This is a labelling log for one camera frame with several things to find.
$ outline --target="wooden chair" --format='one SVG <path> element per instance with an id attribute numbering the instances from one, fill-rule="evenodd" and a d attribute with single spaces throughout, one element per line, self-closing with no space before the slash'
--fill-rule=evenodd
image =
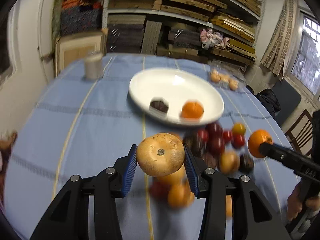
<path id="1" fill-rule="evenodd" d="M 292 134 L 292 130 L 300 123 L 302 118 L 306 116 L 308 118 L 306 124 L 304 127 L 301 129 L 301 131 L 297 134 L 297 136 L 294 136 Z M 313 133 L 312 133 L 312 116 L 308 112 L 307 109 L 305 109 L 302 114 L 299 116 L 299 118 L 294 122 L 294 124 L 287 130 L 287 132 L 284 134 L 286 137 L 288 136 L 290 138 L 289 142 L 293 144 L 293 148 L 297 152 L 301 152 L 301 148 L 305 146 L 312 138 L 313 138 Z M 306 153 L 305 156 L 309 156 L 311 154 L 311 149 Z"/>

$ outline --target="blue tablecloth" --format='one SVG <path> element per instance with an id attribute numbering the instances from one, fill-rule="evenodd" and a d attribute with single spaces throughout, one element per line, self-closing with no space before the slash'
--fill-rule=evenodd
<path id="1" fill-rule="evenodd" d="M 83 78 L 83 61 L 72 63 L 44 91 L 19 133 L 7 170 L 4 207 L 9 222 L 24 239 L 30 238 L 52 197 L 71 175 L 85 178 L 98 174 L 127 155 L 131 145 L 139 144 L 144 136 L 158 132 L 184 134 L 185 129 L 163 125 L 135 106 L 128 97 L 135 73 L 170 67 L 208 80 L 210 70 L 208 65 L 184 59 L 112 53 L 103 58 L 103 65 L 103 79 L 88 82 Z M 242 122 L 247 126 L 246 139 L 253 131 L 265 129 L 275 143 L 290 147 L 279 126 L 246 88 L 238 92 L 217 89 L 225 103 L 219 120 L 225 129 Z M 239 153 L 247 151 L 243 147 Z M 251 177 L 277 213 L 284 216 L 287 197 L 298 178 L 271 159 L 255 159 Z M 196 199 L 188 208 L 171 210 L 149 198 L 151 180 L 138 166 L 129 195 L 116 202 L 123 239 L 198 239 L 204 199 Z M 94 235 L 92 201 L 90 236 Z M 227 239 L 231 228 L 229 222 Z"/>

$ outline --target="white plate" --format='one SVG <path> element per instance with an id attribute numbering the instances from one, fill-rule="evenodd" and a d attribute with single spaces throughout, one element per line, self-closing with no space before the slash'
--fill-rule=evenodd
<path id="1" fill-rule="evenodd" d="M 147 114 L 161 121 L 180 125 L 204 125 L 219 119 L 224 110 L 220 93 L 207 81 L 189 72 L 151 68 L 136 73 L 129 85 L 132 100 Z M 150 102 L 162 98 L 169 104 L 168 113 L 150 111 Z M 198 101 L 204 108 L 200 120 L 180 118 L 186 101 Z"/>

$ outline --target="human hand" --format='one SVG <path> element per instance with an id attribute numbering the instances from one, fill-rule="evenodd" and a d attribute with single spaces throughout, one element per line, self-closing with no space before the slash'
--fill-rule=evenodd
<path id="1" fill-rule="evenodd" d="M 288 211 L 287 219 L 291 221 L 296 218 L 302 210 L 302 203 L 299 200 L 301 183 L 299 182 L 292 191 L 291 195 L 288 197 Z M 311 208 L 313 211 L 317 211 L 320 208 L 320 198 L 319 196 L 311 197 L 306 200 L 306 206 Z"/>

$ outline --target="black bag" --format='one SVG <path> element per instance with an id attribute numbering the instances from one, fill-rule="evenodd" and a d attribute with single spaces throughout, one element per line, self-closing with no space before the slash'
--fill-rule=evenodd
<path id="1" fill-rule="evenodd" d="M 265 109 L 267 109 L 273 119 L 276 120 L 276 113 L 281 110 L 276 94 L 271 89 L 267 88 L 258 93 L 256 97 Z"/>

